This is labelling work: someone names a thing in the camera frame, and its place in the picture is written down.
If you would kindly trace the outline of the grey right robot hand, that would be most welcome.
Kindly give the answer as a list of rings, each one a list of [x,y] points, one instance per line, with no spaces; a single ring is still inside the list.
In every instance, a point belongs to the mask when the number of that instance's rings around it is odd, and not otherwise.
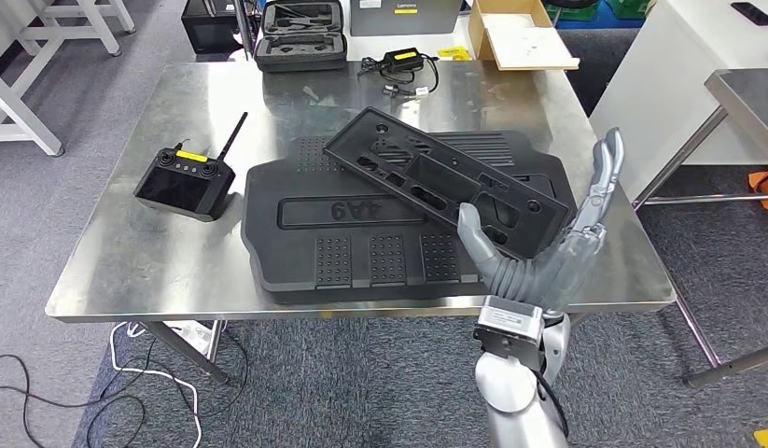
[[[572,222],[533,259],[503,256],[482,230],[478,209],[461,203],[457,234],[489,292],[502,299],[563,312],[592,269],[607,233],[604,217],[621,172],[625,149],[619,128],[593,146],[589,191]]]

